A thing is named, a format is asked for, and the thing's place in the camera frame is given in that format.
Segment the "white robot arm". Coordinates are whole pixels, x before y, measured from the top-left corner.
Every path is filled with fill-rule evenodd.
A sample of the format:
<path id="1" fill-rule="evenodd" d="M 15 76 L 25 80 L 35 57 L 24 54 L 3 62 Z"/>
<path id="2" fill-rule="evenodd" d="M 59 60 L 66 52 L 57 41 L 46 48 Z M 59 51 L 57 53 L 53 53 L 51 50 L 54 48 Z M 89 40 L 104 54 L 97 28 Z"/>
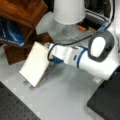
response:
<path id="1" fill-rule="evenodd" d="M 118 38 L 109 30 L 93 34 L 87 48 L 51 44 L 49 51 L 54 58 L 60 59 L 63 63 L 104 80 L 108 80 L 120 66 Z"/>

